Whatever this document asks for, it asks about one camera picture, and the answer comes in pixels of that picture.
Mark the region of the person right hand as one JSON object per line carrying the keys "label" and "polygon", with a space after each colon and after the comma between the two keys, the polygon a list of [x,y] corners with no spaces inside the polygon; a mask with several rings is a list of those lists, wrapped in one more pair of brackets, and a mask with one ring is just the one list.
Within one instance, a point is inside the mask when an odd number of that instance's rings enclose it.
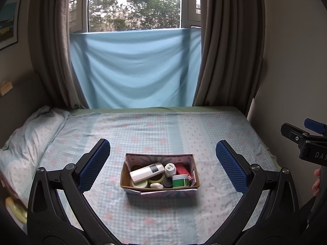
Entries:
{"label": "person right hand", "polygon": [[317,196],[318,193],[320,192],[319,187],[320,187],[321,168],[314,170],[314,176],[316,177],[316,181],[311,189],[313,190],[313,195]]}

